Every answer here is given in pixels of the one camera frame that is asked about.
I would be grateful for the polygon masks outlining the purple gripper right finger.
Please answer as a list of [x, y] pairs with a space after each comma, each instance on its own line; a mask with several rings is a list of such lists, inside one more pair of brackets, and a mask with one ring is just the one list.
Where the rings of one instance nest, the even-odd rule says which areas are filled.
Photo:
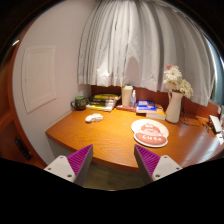
[[168, 155], [159, 156], [139, 145], [134, 146], [134, 156], [145, 185], [182, 169]]

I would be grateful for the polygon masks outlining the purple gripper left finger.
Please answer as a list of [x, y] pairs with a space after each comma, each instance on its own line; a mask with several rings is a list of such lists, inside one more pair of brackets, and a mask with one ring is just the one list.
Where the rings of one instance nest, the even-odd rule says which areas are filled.
[[69, 156], [59, 155], [45, 168], [45, 171], [75, 183], [76, 185], [82, 186], [86, 178], [92, 156], [93, 145], [90, 144]]

